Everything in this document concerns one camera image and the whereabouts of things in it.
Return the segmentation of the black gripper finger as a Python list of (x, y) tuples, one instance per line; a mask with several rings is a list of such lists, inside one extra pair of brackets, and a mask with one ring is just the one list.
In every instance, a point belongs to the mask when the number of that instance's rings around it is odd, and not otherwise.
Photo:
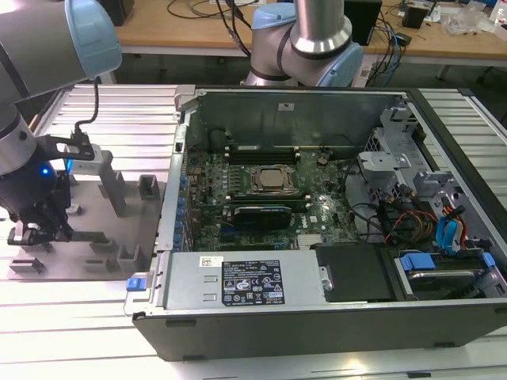
[(31, 244), (33, 228), (29, 228), (23, 222), (17, 222), (10, 230), (7, 242), (9, 244)]
[(52, 240), (69, 242), (72, 240), (74, 230), (67, 221), (56, 223), (51, 228)]

